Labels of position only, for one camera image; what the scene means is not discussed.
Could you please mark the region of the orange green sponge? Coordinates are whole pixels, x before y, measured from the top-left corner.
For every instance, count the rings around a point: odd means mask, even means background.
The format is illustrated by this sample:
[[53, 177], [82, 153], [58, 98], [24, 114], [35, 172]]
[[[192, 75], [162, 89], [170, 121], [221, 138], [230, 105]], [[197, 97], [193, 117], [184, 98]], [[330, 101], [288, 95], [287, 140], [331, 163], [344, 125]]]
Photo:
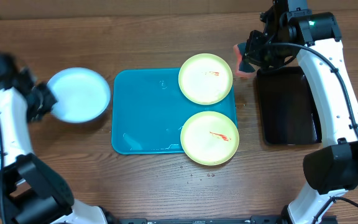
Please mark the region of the orange green sponge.
[[240, 43], [233, 47], [234, 55], [236, 56], [236, 69], [235, 75], [240, 78], [252, 78], [256, 75], [255, 68], [242, 60], [245, 53], [246, 43]]

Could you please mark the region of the light blue plate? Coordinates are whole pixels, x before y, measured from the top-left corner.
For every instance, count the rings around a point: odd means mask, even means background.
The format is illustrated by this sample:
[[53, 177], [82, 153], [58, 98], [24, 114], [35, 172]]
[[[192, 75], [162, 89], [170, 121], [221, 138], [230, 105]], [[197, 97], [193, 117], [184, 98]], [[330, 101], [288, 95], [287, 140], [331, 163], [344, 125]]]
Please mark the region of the light blue plate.
[[51, 114], [66, 123], [86, 123], [101, 116], [111, 101], [107, 81], [88, 68], [73, 67], [56, 73], [47, 83], [57, 102]]

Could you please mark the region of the yellow plate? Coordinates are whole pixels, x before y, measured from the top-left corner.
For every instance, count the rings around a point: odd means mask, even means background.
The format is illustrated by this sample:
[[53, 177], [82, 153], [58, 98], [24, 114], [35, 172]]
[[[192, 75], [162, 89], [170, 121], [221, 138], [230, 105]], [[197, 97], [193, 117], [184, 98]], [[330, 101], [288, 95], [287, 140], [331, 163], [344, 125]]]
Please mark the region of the yellow plate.
[[228, 63], [214, 54], [197, 54], [180, 67], [178, 84], [190, 101], [199, 105], [213, 105], [222, 101], [233, 85]]
[[204, 166], [227, 162], [239, 147], [239, 132], [231, 119], [215, 111], [191, 116], [183, 125], [180, 142], [185, 154]]

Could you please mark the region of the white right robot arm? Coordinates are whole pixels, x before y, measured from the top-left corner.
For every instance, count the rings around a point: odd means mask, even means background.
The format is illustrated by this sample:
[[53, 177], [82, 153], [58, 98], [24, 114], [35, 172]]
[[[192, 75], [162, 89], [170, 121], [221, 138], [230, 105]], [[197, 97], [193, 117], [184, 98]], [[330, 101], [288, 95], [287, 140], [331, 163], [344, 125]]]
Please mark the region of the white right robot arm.
[[305, 74], [321, 124], [323, 148], [303, 159], [306, 182], [272, 223], [336, 223], [330, 206], [358, 186], [358, 102], [344, 63], [342, 34], [330, 12], [313, 14], [306, 1], [274, 1], [236, 45], [237, 71], [272, 74], [296, 60]]

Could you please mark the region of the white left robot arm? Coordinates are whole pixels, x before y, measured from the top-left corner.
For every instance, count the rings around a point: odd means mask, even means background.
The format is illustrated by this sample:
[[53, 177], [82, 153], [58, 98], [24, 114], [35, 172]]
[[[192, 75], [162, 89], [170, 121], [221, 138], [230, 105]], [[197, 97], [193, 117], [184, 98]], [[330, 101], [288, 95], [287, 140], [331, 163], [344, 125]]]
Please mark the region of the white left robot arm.
[[28, 124], [57, 99], [27, 67], [0, 52], [0, 218], [3, 223], [119, 223], [109, 211], [74, 198], [63, 177], [32, 149]]

